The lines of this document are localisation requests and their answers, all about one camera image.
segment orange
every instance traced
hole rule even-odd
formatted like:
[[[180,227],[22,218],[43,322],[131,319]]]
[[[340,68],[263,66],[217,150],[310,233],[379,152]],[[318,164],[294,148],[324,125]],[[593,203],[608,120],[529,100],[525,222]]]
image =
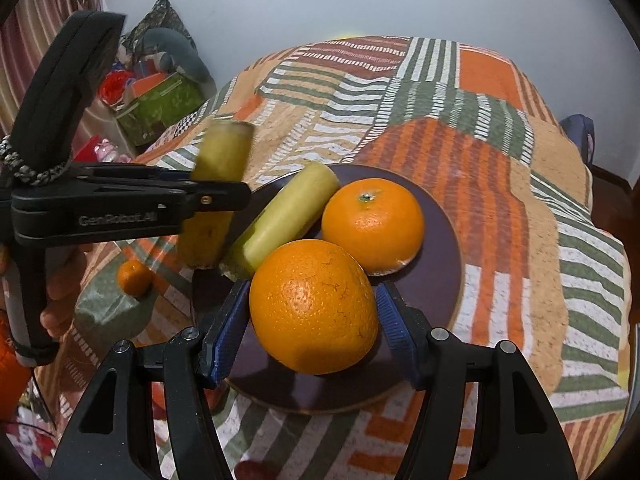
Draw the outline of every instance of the orange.
[[[118,285],[125,294],[140,298],[149,290],[154,274],[137,260],[127,260],[118,268]]]
[[[254,275],[249,308],[264,349],[303,374],[349,368],[378,336],[369,280],[344,249],[324,240],[273,251]]]
[[[409,190],[384,178],[366,178],[331,197],[322,214],[322,238],[345,249],[369,276],[384,276],[415,258],[424,217]]]

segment dark brown plate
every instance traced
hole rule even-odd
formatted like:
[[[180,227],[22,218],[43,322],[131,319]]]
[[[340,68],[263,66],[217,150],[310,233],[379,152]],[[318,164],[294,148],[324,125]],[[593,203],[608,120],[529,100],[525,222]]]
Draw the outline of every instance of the dark brown plate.
[[[449,327],[460,300],[463,266],[460,247],[449,218],[421,187],[379,168],[357,164],[331,166],[342,185],[363,178],[386,178],[404,186],[417,198],[425,220],[424,242],[416,258],[404,269],[372,278],[372,285],[391,280],[409,306],[420,308],[433,326]],[[227,241],[235,240],[264,209],[293,174],[257,189],[249,206],[237,212]],[[320,238],[320,222],[307,238]],[[193,311],[197,321],[225,297],[230,282],[215,270],[197,270],[193,276]],[[386,396],[402,382],[382,331],[371,352],[357,365],[335,374],[310,376],[281,365],[264,351],[249,325],[240,345],[229,382],[257,402],[287,412],[335,413]]]

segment human hand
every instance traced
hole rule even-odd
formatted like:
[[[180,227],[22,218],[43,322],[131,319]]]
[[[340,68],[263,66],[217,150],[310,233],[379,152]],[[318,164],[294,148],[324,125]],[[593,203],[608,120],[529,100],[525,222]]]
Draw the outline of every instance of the human hand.
[[[40,314],[40,323],[53,338],[62,337],[71,327],[76,301],[80,295],[80,282],[86,270],[85,253],[91,250],[92,245],[76,248],[65,265],[47,282],[49,303]],[[0,246],[0,275],[4,274],[9,262],[6,247]]]

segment curtain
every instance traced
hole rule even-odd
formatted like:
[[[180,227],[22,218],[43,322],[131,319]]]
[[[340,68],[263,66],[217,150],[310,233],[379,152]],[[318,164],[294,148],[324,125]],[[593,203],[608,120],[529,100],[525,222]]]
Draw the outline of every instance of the curtain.
[[[10,133],[14,119],[42,56],[65,20],[76,10],[99,10],[100,0],[20,0],[0,26],[0,134]],[[91,136],[126,143],[111,111],[95,100],[87,108],[74,138],[77,151]]]

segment patterned tablecloth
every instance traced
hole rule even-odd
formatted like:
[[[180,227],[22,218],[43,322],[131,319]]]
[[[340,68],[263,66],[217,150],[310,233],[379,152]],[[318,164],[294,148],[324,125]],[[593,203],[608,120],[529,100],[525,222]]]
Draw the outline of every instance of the patterned tablecloth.
[[[527,77],[496,52],[453,41],[368,37],[292,48],[258,60],[201,110],[170,128],[141,161],[193,167],[213,117],[257,128],[246,174],[255,189],[308,160],[395,171],[451,218],[465,258],[453,332],[527,357],[562,423],[580,478],[612,446],[628,397],[630,305],[622,244],[591,223],[591,175]],[[102,244],[72,331],[41,372],[59,427],[116,340],[159,342],[188,325],[191,273],[175,237]],[[137,303],[114,283],[138,258],[156,271]],[[453,477],[470,453],[476,392],[468,389]],[[229,465],[251,458],[281,479],[391,478],[422,394],[408,386],[352,413],[287,415],[231,391],[213,410]],[[176,478],[166,423],[162,472]]]

